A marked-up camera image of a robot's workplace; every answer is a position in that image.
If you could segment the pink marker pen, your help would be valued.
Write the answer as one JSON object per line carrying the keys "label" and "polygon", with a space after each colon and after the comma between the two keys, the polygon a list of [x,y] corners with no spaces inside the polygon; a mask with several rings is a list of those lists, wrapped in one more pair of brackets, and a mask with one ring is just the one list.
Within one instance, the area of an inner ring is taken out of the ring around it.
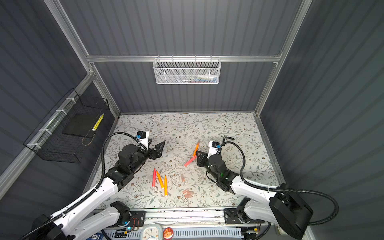
{"label": "pink marker pen", "polygon": [[191,164],[195,159],[197,158],[197,156],[193,156],[191,159],[189,159],[185,164],[184,164],[184,167],[187,167],[189,164]]}
{"label": "pink marker pen", "polygon": [[157,177],[157,171],[156,171],[156,168],[154,168],[153,177],[152,177],[152,188],[156,187],[156,177]]}

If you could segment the orange marker pen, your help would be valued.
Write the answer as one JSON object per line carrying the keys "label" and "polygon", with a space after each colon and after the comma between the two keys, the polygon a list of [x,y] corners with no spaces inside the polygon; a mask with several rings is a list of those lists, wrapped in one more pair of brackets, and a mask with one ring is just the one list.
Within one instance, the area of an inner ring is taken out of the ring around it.
{"label": "orange marker pen", "polygon": [[194,150],[194,153],[193,153],[193,157],[196,157],[196,154],[197,154],[197,151],[199,149],[199,146],[200,146],[200,141],[198,141],[197,144],[196,144],[196,147],[195,147],[195,150]]}
{"label": "orange marker pen", "polygon": [[163,179],[162,179],[160,173],[158,171],[156,171],[156,174],[157,174],[157,178],[158,178],[158,181],[159,181],[161,188],[164,189],[165,186],[164,186],[164,182],[163,182]]}
{"label": "orange marker pen", "polygon": [[164,176],[164,195],[168,196],[168,179],[166,175]]}

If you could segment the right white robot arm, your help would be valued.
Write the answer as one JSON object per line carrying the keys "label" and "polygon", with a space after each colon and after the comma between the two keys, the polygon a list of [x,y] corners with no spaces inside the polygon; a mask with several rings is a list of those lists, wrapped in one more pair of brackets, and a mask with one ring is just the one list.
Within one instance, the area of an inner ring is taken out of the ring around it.
{"label": "right white robot arm", "polygon": [[303,238],[313,210],[297,193],[273,192],[275,187],[266,190],[253,188],[226,167],[220,153],[197,151],[196,155],[197,166],[204,167],[221,190],[244,197],[236,207],[236,221],[244,224],[259,220],[269,222],[278,225],[292,238]]}

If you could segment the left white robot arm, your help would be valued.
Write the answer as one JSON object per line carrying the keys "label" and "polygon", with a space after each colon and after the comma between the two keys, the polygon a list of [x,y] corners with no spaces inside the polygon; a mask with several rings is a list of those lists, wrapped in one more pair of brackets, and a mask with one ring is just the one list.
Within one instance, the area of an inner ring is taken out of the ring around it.
{"label": "left white robot arm", "polygon": [[33,222],[31,231],[23,239],[28,240],[85,240],[105,228],[118,225],[131,228],[136,224],[130,208],[115,201],[98,214],[89,214],[109,197],[122,190],[148,159],[156,160],[162,156],[165,142],[153,149],[150,141],[139,140],[129,144],[119,152],[119,160],[102,179],[88,192],[63,209],[50,216],[41,215]]}

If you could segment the small black pliers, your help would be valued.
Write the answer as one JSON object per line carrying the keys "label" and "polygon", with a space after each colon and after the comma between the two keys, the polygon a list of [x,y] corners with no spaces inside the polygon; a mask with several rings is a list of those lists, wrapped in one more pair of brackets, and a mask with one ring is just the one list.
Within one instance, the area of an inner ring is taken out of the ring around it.
{"label": "small black pliers", "polygon": [[226,136],[226,135],[223,136],[223,142],[228,142],[229,140],[234,141],[235,138],[229,137],[229,136]]}

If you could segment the yellow highlighter in basket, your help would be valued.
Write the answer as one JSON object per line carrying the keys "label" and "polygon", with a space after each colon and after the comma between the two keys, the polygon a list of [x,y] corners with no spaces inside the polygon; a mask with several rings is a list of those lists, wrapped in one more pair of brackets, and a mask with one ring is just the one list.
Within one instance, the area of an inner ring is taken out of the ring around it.
{"label": "yellow highlighter in basket", "polygon": [[100,117],[98,118],[98,120],[95,122],[93,128],[92,128],[93,132],[97,131],[97,129],[98,129],[99,125],[101,124],[103,118],[104,118],[104,114],[101,114]]}

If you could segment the black pad in basket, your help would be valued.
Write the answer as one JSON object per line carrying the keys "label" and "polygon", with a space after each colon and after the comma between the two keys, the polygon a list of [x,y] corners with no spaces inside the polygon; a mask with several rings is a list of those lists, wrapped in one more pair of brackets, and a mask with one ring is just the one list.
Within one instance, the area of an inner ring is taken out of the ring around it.
{"label": "black pad in basket", "polygon": [[91,138],[95,133],[92,131],[92,128],[98,117],[98,114],[76,114],[64,127],[62,134],[82,138]]}

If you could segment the white alarm clock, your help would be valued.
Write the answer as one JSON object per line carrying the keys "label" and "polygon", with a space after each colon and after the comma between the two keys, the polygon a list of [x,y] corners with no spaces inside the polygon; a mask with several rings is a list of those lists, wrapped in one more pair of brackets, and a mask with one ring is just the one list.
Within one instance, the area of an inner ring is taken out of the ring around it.
{"label": "white alarm clock", "polygon": [[163,228],[159,224],[145,226],[141,230],[140,240],[163,240]]}

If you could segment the red round toy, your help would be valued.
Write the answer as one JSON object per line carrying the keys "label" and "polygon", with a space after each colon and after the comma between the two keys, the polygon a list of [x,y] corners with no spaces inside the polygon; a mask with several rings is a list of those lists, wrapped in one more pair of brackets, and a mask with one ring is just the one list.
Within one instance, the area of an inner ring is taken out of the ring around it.
{"label": "red round toy", "polygon": [[165,228],[163,231],[163,239],[171,240],[174,237],[174,230],[170,227]]}

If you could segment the blue black device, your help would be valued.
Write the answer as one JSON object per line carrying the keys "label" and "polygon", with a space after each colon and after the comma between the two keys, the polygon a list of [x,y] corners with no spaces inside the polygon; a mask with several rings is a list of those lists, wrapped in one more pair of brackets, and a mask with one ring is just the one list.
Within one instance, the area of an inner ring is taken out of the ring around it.
{"label": "blue black device", "polygon": [[87,240],[103,240],[104,236],[101,233],[96,233],[87,238]]}

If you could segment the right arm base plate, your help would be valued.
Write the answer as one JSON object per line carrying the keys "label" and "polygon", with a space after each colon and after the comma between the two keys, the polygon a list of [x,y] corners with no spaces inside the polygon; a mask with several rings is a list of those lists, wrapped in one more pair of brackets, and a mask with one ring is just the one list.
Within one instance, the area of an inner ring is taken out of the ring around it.
{"label": "right arm base plate", "polygon": [[223,209],[224,219],[227,225],[239,225],[239,224],[254,224],[260,225],[264,224],[264,220],[251,220],[245,214],[242,214],[243,217],[239,217],[238,211],[236,208],[226,208]]}

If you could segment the aluminium front rail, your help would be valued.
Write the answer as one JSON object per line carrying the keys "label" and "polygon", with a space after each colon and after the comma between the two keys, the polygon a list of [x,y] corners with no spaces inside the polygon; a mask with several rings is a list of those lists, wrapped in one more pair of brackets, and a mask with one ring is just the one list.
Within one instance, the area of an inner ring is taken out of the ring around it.
{"label": "aluminium front rail", "polygon": [[[164,209],[130,209],[130,211],[145,211],[145,225],[160,223],[164,225],[213,224],[227,225],[223,209],[231,207],[202,207],[202,208],[164,208]],[[251,220],[264,220],[271,224],[281,224],[285,221],[282,216],[275,216],[268,204],[249,201],[244,206],[234,207],[239,217],[245,214]]]}

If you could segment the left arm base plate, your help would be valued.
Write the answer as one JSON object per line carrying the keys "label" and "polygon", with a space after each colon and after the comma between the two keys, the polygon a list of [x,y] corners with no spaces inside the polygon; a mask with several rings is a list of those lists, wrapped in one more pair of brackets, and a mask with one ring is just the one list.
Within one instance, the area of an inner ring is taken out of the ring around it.
{"label": "left arm base plate", "polygon": [[143,227],[146,218],[145,211],[130,211],[129,214],[125,213],[121,215],[121,218],[118,220],[117,225],[119,227],[128,228],[138,228]]}

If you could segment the white mesh wall basket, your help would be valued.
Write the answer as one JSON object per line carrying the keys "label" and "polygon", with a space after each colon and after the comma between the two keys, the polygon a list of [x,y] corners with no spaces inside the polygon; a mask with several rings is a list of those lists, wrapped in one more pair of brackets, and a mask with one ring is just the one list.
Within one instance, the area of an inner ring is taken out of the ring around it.
{"label": "white mesh wall basket", "polygon": [[156,83],[159,85],[216,85],[220,82],[221,67],[220,60],[153,62]]}

